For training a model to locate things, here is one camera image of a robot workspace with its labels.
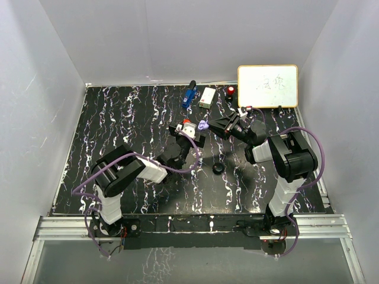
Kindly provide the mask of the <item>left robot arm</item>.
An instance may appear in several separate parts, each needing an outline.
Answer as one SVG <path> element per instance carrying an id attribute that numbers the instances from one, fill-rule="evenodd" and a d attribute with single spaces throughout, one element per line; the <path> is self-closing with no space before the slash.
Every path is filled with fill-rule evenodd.
<path id="1" fill-rule="evenodd" d="M 127 146 L 117 147 L 93 165 L 92 178 L 101 203 L 99 220 L 91 215 L 95 225 L 106 235 L 115 236 L 122 230 L 121 194 L 136 179 L 163 183 L 173 173 L 188 173 L 183 169 L 191 149 L 199 159 L 199 148 L 204 147 L 205 135 L 197 131 L 197 125 L 186 120 L 169 126 L 174 138 L 156 159 L 145 157 Z"/>

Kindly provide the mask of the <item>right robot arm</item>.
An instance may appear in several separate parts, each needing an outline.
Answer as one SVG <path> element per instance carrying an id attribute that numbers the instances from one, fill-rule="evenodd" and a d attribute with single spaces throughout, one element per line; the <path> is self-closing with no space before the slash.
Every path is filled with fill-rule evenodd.
<path id="1" fill-rule="evenodd" d="M 216 136 L 244 142 L 245 157 L 250 164 L 272 161 L 278 175 L 273 197 L 266 206 L 262 221 L 256 227 L 272 235 L 279 234 L 293 223 L 293 203 L 306 179 L 318 168 L 318 159 L 302 132 L 303 127 L 292 127 L 281 134 L 267 135 L 263 121 L 245 126 L 246 112 L 234 112 L 226 117 L 206 122 L 207 129 Z"/>

